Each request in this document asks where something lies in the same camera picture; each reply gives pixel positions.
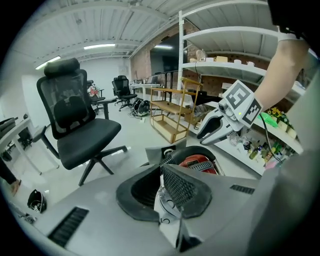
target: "robotic arm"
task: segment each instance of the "robotic arm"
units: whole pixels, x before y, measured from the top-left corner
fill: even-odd
[[[250,128],[263,108],[255,94],[239,80],[222,95],[218,106],[206,115],[200,126],[196,137],[202,145],[224,140],[244,126]]]

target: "white desk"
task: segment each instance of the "white desk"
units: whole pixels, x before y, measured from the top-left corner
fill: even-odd
[[[159,83],[141,83],[141,84],[132,84],[129,85],[129,88],[142,88],[142,94],[143,94],[143,100],[147,100],[147,95],[146,95],[146,88],[158,88],[161,87],[161,84]],[[160,94],[161,92],[158,91],[158,100],[160,101]]]
[[[14,128],[12,128],[8,133],[6,133],[1,139],[0,139],[0,152],[3,152],[6,148],[6,146],[13,141],[16,148],[20,152],[20,154],[27,160],[27,162],[32,166],[34,170],[36,170],[40,175],[41,171],[36,167],[36,165],[30,160],[30,158],[27,156],[24,149],[21,147],[20,143],[18,142],[19,133],[25,129],[28,124],[31,122],[31,119],[28,117],[27,119],[23,120],[20,123],[17,123]],[[48,160],[53,164],[54,167],[58,168],[58,163],[52,158],[52,156],[47,152],[47,149],[44,147],[43,144],[38,143],[40,147],[42,147],[42,152],[46,155]]]

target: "human arm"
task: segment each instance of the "human arm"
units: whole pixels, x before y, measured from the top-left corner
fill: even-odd
[[[265,77],[254,95],[266,110],[282,100],[292,89],[304,67],[309,46],[304,40],[281,40]]]

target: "red object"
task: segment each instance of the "red object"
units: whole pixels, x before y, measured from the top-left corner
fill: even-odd
[[[188,156],[182,163],[179,164],[179,166],[198,170],[204,173],[217,174],[214,162],[209,161],[204,155],[201,154]]]

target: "wooden rack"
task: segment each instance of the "wooden rack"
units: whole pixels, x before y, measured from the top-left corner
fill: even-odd
[[[182,77],[181,81],[183,83],[183,90],[167,89],[167,88],[151,88],[150,124],[170,143],[174,143],[175,141],[183,139],[188,135],[190,123],[194,116],[194,111],[195,111],[196,102],[198,98],[198,92],[200,90],[200,87],[203,86],[202,83],[193,81],[185,77]],[[187,84],[197,85],[196,92],[186,91]],[[162,94],[162,100],[153,101],[152,99],[153,91],[163,91],[163,92],[169,92],[169,93],[182,94],[181,105],[166,101],[164,99],[164,93]],[[195,96],[192,110],[186,107],[183,107],[185,95]],[[161,114],[155,115],[156,111],[154,111],[154,114],[153,114],[153,111],[152,111],[153,105],[155,105],[158,109],[161,109]],[[178,115],[178,120],[175,121],[171,119],[170,117],[163,114],[163,111]],[[191,114],[191,118],[189,119],[189,123],[187,127],[180,124],[181,115],[185,115],[185,114]]]

